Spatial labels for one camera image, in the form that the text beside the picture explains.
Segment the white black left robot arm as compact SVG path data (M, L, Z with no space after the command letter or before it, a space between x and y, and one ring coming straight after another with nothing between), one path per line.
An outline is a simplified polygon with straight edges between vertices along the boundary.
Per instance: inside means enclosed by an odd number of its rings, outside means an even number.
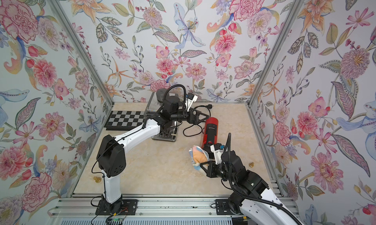
M95 162L104 179L104 193L99 204L111 214L123 209L120 175L126 167L126 154L129 151L160 131L170 130L179 123L198 125L210 117L192 107L197 96L188 93L181 84L162 90L159 98L161 105L158 110L147 115L140 126L125 134L116 137L107 135L102 139Z

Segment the grey steel coffee machine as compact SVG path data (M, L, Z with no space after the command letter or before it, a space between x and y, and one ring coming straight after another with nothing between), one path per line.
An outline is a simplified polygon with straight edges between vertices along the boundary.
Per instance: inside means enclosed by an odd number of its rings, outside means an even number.
M166 91L167 89L162 88L157 92L152 92L145 114L151 117L157 114L156 121L161 124L160 132L151 137L153 140L175 142L177 139L178 123L163 116L163 109L159 110L164 105L163 101Z

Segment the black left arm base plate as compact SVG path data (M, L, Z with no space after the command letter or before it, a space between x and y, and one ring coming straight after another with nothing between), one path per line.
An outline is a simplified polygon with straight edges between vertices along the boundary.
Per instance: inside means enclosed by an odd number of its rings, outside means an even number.
M126 199L117 200L113 204L110 204L105 199L101 199L96 209L95 215L100 216L128 216L135 215L138 205L138 200Z

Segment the red capsule coffee machine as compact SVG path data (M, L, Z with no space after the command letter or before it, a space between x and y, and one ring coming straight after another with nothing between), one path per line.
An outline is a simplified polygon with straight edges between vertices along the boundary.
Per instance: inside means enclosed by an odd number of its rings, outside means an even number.
M210 158L213 158L211 146L217 144L217 135L218 119L215 117L209 117L205 122L201 148L208 153Z

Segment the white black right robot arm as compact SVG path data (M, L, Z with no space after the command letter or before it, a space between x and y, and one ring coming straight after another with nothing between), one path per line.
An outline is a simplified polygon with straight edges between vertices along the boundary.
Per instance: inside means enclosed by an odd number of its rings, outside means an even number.
M209 178L229 183L231 195L216 200L217 214L243 215L257 225L300 225L301 221L281 202L266 181L247 170L239 156L231 149L231 136L225 145L208 142L204 150L209 161L200 166Z

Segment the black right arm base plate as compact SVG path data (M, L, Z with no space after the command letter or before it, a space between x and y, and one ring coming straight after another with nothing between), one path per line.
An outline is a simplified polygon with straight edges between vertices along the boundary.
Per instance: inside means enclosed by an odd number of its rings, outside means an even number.
M216 199L215 210L216 215L235 215L230 208L229 199Z

